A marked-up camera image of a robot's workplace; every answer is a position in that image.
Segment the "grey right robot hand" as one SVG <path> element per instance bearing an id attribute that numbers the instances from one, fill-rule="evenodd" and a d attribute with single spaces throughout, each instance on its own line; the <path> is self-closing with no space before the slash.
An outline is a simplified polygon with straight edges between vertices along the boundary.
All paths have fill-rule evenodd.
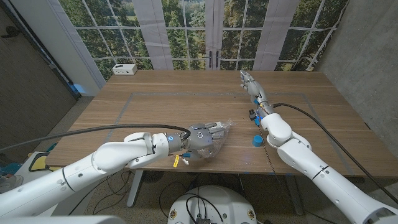
<path id="1" fill-rule="evenodd" d="M 247 71 L 240 70 L 239 72 L 242 81 L 242 84 L 240 84 L 240 86 L 247 91 L 251 98 L 251 101 L 253 103 L 259 104 L 265 103 L 267 101 L 267 97 L 260 83 L 255 81 L 255 79 Z"/>

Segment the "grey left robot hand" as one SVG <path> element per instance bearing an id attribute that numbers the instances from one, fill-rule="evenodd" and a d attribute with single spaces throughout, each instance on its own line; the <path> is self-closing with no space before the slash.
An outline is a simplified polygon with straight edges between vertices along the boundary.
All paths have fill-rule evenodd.
<path id="1" fill-rule="evenodd" d="M 224 138 L 224 132 L 226 128 L 220 123 L 205 123 L 205 124 L 193 124 L 188 130 L 190 136 L 187 139 L 187 149 L 202 150 L 215 148 L 215 141 Z"/>

